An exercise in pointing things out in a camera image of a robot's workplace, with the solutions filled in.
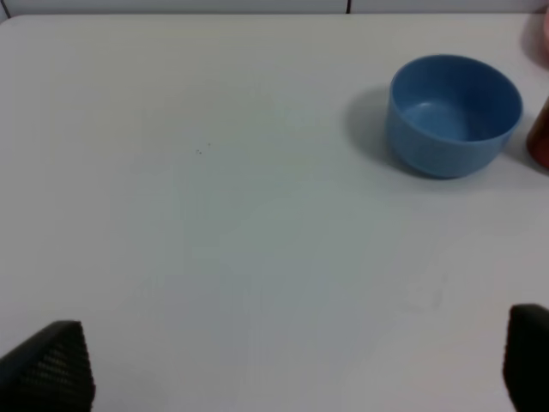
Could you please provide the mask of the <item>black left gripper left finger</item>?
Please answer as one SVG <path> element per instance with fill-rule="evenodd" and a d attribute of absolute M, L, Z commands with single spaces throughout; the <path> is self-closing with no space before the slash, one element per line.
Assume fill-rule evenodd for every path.
<path fill-rule="evenodd" d="M 2 411 L 88 412 L 95 394 L 79 321 L 55 321 L 1 357 Z"/>

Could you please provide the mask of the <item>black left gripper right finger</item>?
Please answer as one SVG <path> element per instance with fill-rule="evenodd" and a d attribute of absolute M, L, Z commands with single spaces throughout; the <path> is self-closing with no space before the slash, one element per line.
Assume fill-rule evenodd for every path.
<path fill-rule="evenodd" d="M 548 310 L 536 304 L 510 308 L 503 378 L 518 412 L 548 410 Z"/>

